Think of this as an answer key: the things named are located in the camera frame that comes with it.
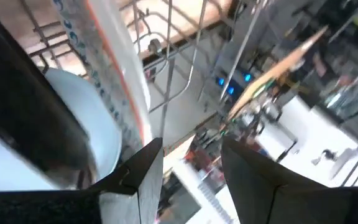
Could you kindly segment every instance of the blue light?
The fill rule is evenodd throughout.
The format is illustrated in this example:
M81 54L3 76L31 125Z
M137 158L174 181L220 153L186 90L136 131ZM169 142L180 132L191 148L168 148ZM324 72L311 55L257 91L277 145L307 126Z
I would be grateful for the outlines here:
M223 83L224 83L224 79L223 79L223 78L220 78L220 79L219 79L219 85L223 85Z
M246 82L249 82L249 80L251 80L251 75L250 74L245 75L244 80Z
M230 87L227 92L231 95L234 93L234 88L233 87Z

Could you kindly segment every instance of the metal wire rack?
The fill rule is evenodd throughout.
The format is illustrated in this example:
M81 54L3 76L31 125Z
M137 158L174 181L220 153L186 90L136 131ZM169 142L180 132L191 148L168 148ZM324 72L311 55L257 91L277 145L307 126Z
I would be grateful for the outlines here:
M233 33L233 31L235 29L237 14L239 12L239 9L241 7L244 7L245 3L242 0L233 0L231 2L230 8L227 10L227 9L223 9L217 0L203 0L202 6L201 6L201 11L200 11L200 14L198 16L199 18L197 21L195 18L189 16L186 12L184 12L180 8L180 6L175 5L173 3L173 0L160 0L160 2L167 5L167 10L168 10L167 17L165 17L163 15L163 13L161 13L161 12L150 11L149 8L147 8L145 11L138 8L138 4L140 4L144 1L148 1L148 0L129 0L129 1L130 2L127 2L126 4L121 6L119 10L122 12L125 10L130 10L131 8L133 9L133 18L134 19L127 23L127 27L129 29L133 26L135 27L135 38L133 40L133 43L134 43L134 47L135 47L135 49L137 49L137 52L139 53L140 57L143 57L144 68L146 71L145 74L148 74L147 70L150 70L152 68L152 66L155 65L155 62L158 62L159 65L162 65L162 66L159 66L160 68L153 75L147 76L147 79L151 84L153 84L153 86L163 96L163 99L164 99L163 102L159 103L157 106L155 106L154 108L152 108L149 111L149 113L152 113L155 110L163 107L162 122L161 122L161 130L163 130L164 124L165 124L165 122L164 122L165 116L167 113L167 105L169 104L169 102L171 102L174 99L181 96L188 89L190 82L193 78L194 70L199 71L200 74L204 74L203 79L202 79L203 86L201 87L200 96L198 97L198 98L200 98L201 94L203 94L203 92L204 92L205 81L207 79L206 77L208 77L208 76L211 77L211 74L213 74L216 69L216 59L215 58L212 59L210 57L207 49L203 48L203 46L200 45L200 40L203 38L209 38L211 41L212 48L215 48L218 51L222 51L222 47L219 48L217 46L217 44L214 42L214 39L212 38L212 34L215 31L211 30L210 27L212 27L213 25L215 25L217 23L224 24L224 27L228 28ZM35 16L33 15L31 9L29 8L28 4L26 3L26 1L20 0L20 3L22 4L22 7L23 7L25 13L28 15L29 19L32 21L32 23L34 25L33 31L38 33L38 35L40 36L41 42L45 44L44 48L37 50L35 52L31 52L29 54L30 57L32 57L32 58L39 57L39 59L42 61L42 63L44 64L44 69L42 70L43 73L45 73L48 70L48 68L50 67L50 65L48 64L48 62L44 56L44 54L46 52L48 52L51 55L52 61L54 61L54 63L56 64L56 66L59 69L62 69L60 57L62 57L64 55L74 53L78 57L79 61L81 61L79 54L77 54L75 52L74 48L70 45L70 42L68 39L59 41L54 44L50 44L51 40L55 40L56 38L59 38L59 37L61 38L62 36L66 35L66 33L64 31L57 32L55 34L48 35L48 36L45 35L44 31L46 29L49 29L51 27L60 26L61 24L59 21L51 22L49 24L40 26L39 23L37 22ZM216 107L218 107L218 108L219 108L219 105L221 104L221 102L224 100L225 92L228 88L229 81L231 80L231 78L234 74L234 71L236 69L236 66L240 61L241 54L244 51L244 47L246 46L249 36L251 35L251 33L253 31L255 22L258 19L261 10L267 4L268 4L268 0L257 1L256 3L252 2L252 4L251 4L251 6L254 7L252 22L251 22L250 27L241 43L238 53L236 54L236 57L233 61L232 68L230 69L230 72L227 76L226 84L223 86L223 89L221 90L220 98L216 99L215 103L216 103ZM208 8L207 6L209 8L211 8L211 6L213 6L218 11L218 16L219 16L218 21L215 22L214 24L210 24L210 26L207 26L204 21L204 16L205 16L205 14L207 12L207 8ZM172 19L172 15L174 13L180 15L182 19L186 20L186 22L193 27L194 34L189 35L189 33L186 30L183 30L181 27L178 27L175 24L175 21L173 21L173 19ZM166 26L167 26L166 34L163 34L159 31L153 30L152 26L147 22L147 18L150 18L152 16L158 17L161 21L164 21L166 23ZM146 32L141 32L140 25L139 25L141 22L145 26ZM173 30L178 34L178 36L180 37L179 39L174 40L174 38L172 37ZM147 49L142 49L141 42L143 40L146 40L147 38L150 39L149 45L147 46ZM66 52L56 54L55 49L57 47L61 47L63 45L67 45L70 49ZM191 57L183 54L183 50L187 47L193 47L193 53L192 53ZM199 61L197 61L198 54L201 54L206 59L206 63L205 63L206 67L205 67L205 64L199 63ZM190 65L189 72L185 72L178 65L175 65L176 55L180 55L184 59L184 61L186 61ZM167 87L166 87L166 91L163 91L162 88L160 88L155 83L153 83L152 80L157 75L160 75L161 72L167 68L168 68ZM173 76L174 71L177 72L181 77L183 77L183 79L186 80L186 85L183 87L183 89L181 91L170 96L170 85L172 85L172 76Z

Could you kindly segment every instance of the orange stripe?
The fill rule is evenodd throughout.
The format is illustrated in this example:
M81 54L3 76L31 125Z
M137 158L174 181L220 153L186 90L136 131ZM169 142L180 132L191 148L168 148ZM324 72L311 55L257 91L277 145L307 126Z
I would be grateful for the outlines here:
M144 139L144 132L143 132L143 125L142 125L142 120L140 119L139 113L136 110L136 106L135 103L131 97L131 93L129 92L128 86L126 85L126 82L124 80L124 74L122 74L121 69L119 69L116 57L114 56L114 53L112 51L112 48L109 47L107 38L102 30L102 28L100 27L100 24L96 18L96 16L94 15L94 12L89 4L89 0L86 1L86 7L88 8L89 12L90 12L90 16L92 18L92 20L94 20L94 23L96 25L96 29L98 30L99 35L102 38L102 42L104 45L104 49L106 50L107 54L110 56L112 64L114 66L114 68L116 69L117 73L119 74L119 79L121 81L121 85L123 86L124 92L125 94L128 96L128 100L129 100L129 104L135 114L135 122L137 125L137 128L139 129L139 134L140 134L140 138L142 140L142 144L145 144L145 139Z

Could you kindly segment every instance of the blue led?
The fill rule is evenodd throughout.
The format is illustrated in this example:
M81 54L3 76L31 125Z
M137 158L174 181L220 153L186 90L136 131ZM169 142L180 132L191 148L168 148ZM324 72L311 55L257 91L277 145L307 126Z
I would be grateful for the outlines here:
M231 95L234 93L234 88L233 87L230 87L227 92Z
M245 75L244 80L246 82L249 82L249 80L251 80L251 75L250 74Z

